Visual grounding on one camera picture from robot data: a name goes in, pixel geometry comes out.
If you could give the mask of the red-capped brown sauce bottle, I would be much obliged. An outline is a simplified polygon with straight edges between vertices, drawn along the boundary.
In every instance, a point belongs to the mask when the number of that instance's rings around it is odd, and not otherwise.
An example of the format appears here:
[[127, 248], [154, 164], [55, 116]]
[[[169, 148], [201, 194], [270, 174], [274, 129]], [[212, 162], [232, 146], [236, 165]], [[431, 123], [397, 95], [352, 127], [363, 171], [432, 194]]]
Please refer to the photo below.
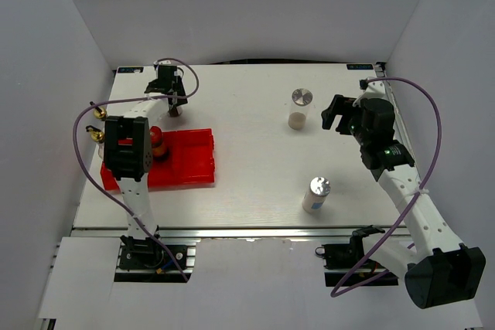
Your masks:
[[149, 133], [154, 159], [164, 161], [169, 156], [169, 148], [164, 141], [162, 130], [157, 126], [152, 126]]

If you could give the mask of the clear glass oil bottle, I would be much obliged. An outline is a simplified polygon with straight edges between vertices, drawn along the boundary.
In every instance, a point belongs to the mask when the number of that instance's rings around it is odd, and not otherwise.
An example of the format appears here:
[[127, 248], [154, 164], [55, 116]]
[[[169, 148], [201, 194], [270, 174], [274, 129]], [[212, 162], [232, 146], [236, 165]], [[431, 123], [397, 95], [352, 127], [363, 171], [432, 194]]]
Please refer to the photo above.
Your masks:
[[99, 121], [105, 121], [108, 117], [108, 113], [104, 107], [97, 106], [93, 101], [90, 102], [93, 108], [93, 114]]

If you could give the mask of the small dark spice jar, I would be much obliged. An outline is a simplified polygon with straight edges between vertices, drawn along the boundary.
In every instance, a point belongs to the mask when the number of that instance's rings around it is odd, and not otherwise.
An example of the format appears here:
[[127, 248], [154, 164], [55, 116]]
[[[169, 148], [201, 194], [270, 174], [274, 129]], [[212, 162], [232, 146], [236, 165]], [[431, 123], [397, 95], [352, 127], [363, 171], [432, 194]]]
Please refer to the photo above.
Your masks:
[[180, 117], [183, 113], [183, 109], [181, 107], [173, 107], [169, 109], [168, 116], [169, 117]]

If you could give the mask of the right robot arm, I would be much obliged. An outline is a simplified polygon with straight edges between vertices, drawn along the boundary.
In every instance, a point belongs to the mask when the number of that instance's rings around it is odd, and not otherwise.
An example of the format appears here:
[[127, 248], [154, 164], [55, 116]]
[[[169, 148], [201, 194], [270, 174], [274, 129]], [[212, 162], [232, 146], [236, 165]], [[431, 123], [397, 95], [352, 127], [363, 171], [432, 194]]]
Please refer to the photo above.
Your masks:
[[394, 137], [393, 104], [337, 94], [322, 112], [323, 129], [330, 129], [336, 117], [337, 132], [356, 139], [362, 162], [393, 202], [414, 245], [404, 247], [390, 240], [391, 230], [368, 226], [355, 230], [346, 253], [331, 257], [330, 263], [345, 260], [352, 266], [349, 274], [378, 263], [404, 281], [410, 299], [421, 309], [474, 298], [486, 258], [450, 229], [421, 186], [413, 157]]

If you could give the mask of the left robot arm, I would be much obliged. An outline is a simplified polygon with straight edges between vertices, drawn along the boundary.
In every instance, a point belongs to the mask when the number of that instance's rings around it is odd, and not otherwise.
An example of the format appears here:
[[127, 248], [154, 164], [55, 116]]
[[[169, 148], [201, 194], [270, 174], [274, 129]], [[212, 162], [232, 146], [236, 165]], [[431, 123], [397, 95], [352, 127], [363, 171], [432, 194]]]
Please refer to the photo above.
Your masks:
[[155, 73], [156, 78], [145, 89], [148, 98], [122, 115], [109, 116], [104, 127], [103, 163], [129, 209], [127, 236], [135, 240], [145, 240], [158, 230], [148, 194], [148, 174], [153, 163], [150, 128], [170, 110], [187, 102], [181, 68], [159, 64]]

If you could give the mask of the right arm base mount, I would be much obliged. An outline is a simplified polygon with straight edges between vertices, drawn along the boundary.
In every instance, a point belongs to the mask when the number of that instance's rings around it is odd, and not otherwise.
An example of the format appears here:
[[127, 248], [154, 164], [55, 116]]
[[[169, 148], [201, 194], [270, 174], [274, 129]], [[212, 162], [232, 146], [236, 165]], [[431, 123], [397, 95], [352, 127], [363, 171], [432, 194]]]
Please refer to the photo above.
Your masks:
[[[366, 226], [354, 230], [347, 243], [328, 243], [315, 249], [315, 255], [324, 261], [325, 284], [327, 287], [335, 287], [364, 255], [362, 239], [374, 234], [384, 234], [385, 230], [376, 226]], [[344, 283], [343, 287], [350, 287], [354, 284], [373, 278], [366, 286], [386, 287], [398, 286], [398, 279], [391, 273], [383, 276], [384, 268], [374, 260], [367, 260], [357, 272]]]

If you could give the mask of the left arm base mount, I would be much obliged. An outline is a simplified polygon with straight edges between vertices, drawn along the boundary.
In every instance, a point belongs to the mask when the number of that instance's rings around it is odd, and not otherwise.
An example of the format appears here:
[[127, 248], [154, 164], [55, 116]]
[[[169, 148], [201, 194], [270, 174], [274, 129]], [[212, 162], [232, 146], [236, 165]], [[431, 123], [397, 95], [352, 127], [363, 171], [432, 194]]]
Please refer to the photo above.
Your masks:
[[168, 245], [168, 253], [149, 238], [137, 240], [130, 236], [121, 236], [120, 242], [114, 282], [185, 284], [181, 270], [190, 278], [195, 247], [173, 243]]

